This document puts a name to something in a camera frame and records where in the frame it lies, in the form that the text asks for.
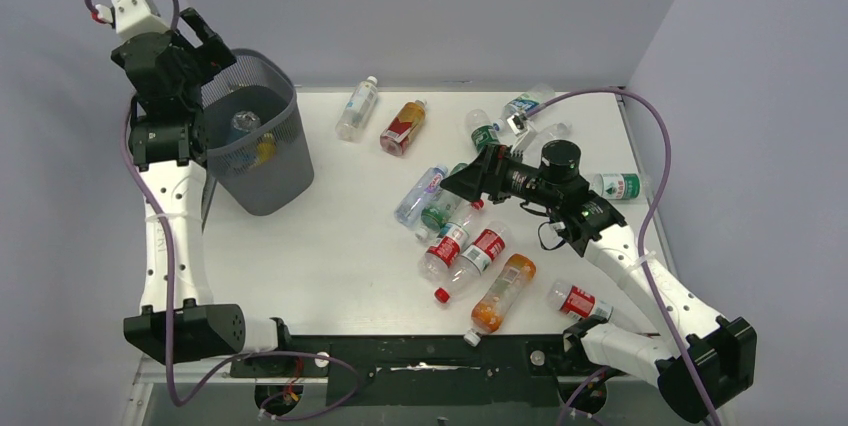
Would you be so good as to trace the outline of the clear blue cap bottle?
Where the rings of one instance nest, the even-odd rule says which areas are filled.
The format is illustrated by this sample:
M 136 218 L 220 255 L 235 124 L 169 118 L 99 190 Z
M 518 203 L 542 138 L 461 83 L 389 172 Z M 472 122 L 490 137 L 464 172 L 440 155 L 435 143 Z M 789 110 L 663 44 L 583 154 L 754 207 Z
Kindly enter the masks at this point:
M 227 143 L 234 143 L 245 138 L 259 129 L 262 125 L 261 118 L 252 111 L 238 111 L 230 120 L 230 129 Z

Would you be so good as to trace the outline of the orange juice bottle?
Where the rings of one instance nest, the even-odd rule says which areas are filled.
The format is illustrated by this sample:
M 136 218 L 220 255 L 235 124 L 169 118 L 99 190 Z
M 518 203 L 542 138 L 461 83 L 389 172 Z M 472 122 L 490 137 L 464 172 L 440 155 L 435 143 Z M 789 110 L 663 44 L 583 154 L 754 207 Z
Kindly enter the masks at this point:
M 513 254 L 501 273 L 471 311 L 471 326 L 463 340 L 476 347 L 484 336 L 500 329 L 521 292 L 534 279 L 536 265 L 528 257 Z

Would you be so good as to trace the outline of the yellow honey pomelo bottle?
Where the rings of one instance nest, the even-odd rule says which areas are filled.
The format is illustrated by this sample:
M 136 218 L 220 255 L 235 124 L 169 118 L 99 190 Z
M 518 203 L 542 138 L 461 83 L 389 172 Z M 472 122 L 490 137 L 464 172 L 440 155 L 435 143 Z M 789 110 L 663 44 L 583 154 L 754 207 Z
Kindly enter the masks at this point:
M 264 133 L 256 145 L 255 166 L 259 166 L 272 159 L 277 151 L 276 138 L 272 133 Z

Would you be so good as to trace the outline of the green cap clear bottle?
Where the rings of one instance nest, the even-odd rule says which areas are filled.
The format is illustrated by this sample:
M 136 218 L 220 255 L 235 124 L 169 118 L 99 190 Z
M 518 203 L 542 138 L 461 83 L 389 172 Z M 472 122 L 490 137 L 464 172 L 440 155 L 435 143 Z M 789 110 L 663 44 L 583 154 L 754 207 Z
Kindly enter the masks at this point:
M 646 180 L 637 173 L 595 173 L 587 180 L 592 191 L 609 201 L 635 200 L 646 189 Z

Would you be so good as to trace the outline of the red label bottle front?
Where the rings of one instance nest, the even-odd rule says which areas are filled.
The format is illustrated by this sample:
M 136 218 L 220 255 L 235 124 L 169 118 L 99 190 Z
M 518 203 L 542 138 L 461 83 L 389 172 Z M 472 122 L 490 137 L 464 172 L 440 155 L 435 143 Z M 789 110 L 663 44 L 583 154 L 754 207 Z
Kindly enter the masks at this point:
M 546 295 L 547 304 L 576 321 L 592 316 L 610 320 L 614 307 L 563 279 L 556 280 Z

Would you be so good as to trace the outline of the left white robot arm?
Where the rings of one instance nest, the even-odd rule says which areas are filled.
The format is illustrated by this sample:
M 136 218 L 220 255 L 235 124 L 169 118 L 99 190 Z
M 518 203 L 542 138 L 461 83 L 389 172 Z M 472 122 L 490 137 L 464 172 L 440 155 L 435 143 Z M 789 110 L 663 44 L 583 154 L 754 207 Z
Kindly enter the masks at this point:
M 146 276 L 139 313 L 123 322 L 125 339 L 161 364 L 277 349 L 284 326 L 217 304 L 204 267 L 202 192 L 206 121 L 202 88 L 235 62 L 200 15 L 181 18 L 194 46 L 148 7 L 116 6 L 122 40 L 111 59 L 135 93 L 128 119 L 129 170 L 145 200 Z

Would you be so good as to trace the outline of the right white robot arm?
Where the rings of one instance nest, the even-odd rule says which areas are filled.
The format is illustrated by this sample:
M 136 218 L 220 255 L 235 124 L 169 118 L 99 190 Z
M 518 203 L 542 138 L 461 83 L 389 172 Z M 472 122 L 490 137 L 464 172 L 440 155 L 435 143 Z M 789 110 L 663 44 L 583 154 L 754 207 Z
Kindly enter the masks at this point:
M 580 148 L 567 140 L 544 146 L 537 167 L 511 147 L 491 144 L 441 185 L 467 201 L 516 197 L 537 205 L 562 242 L 609 277 L 656 328 L 647 337 L 600 317 L 582 320 L 564 333 L 568 368 L 619 370 L 656 387 L 681 419 L 718 424 L 719 409 L 753 385 L 755 329 L 707 305 L 647 253 L 624 215 L 581 175 L 580 159 Z

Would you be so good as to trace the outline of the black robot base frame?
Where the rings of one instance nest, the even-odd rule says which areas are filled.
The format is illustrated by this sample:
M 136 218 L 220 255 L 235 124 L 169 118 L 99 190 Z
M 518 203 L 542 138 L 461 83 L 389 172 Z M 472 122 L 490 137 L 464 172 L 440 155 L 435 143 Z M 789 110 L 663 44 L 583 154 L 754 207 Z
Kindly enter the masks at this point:
M 235 378 L 324 380 L 326 401 L 362 386 L 351 406 L 477 406 L 525 403 L 554 407 L 596 365 L 567 351 L 555 334 L 494 335 L 476 347 L 459 336 L 295 336 L 288 351 L 342 360 L 319 366 L 312 357 L 235 362 Z

